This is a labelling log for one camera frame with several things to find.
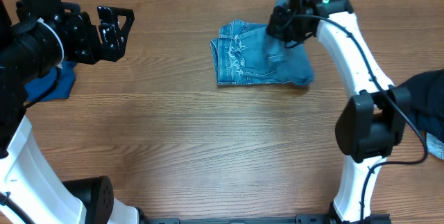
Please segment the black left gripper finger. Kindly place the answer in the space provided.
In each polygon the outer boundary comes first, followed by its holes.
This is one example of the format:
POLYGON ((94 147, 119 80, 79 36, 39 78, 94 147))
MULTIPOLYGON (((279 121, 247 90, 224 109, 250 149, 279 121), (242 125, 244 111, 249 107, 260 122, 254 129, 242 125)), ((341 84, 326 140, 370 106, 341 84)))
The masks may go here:
POLYGON ((101 35, 101 59, 116 62, 124 56, 125 45, 121 31, 114 24, 101 24, 99 26, 101 35))
POLYGON ((135 20, 133 10, 125 8, 98 6, 97 11, 99 15, 100 25, 114 24, 115 26, 119 27, 126 48, 129 32, 135 20))

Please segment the light blue denim jeans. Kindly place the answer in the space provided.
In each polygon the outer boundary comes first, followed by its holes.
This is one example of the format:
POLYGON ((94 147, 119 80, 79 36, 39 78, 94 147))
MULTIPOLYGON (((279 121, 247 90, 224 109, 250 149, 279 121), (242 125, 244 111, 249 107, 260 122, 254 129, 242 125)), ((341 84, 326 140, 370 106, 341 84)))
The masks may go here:
POLYGON ((306 86, 314 81, 304 46, 287 49, 266 27, 240 19, 220 27, 219 36, 210 40, 217 85, 306 86))

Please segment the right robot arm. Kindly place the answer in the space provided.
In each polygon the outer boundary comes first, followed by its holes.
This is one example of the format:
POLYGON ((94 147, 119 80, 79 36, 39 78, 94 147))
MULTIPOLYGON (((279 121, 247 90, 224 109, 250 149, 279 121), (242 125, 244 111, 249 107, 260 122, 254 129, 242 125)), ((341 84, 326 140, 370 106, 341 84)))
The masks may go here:
POLYGON ((335 125, 344 155, 339 191, 329 214, 303 214, 296 222, 390 223, 388 214, 371 212, 370 202, 382 163, 402 140, 408 90, 395 88, 375 61, 349 0, 287 0, 273 10, 266 32, 288 49, 316 37, 334 61, 348 95, 335 125))

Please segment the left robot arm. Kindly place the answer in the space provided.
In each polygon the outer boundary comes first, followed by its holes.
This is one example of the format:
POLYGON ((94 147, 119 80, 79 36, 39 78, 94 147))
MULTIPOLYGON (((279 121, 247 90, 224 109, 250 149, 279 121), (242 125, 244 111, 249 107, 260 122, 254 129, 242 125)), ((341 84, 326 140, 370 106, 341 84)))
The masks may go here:
POLYGON ((12 223, 145 223, 106 176, 61 180, 33 121, 62 81, 65 63, 116 62, 126 52, 131 9, 99 6, 99 25, 76 3, 18 0, 17 22, 1 9, 1 213, 12 223))

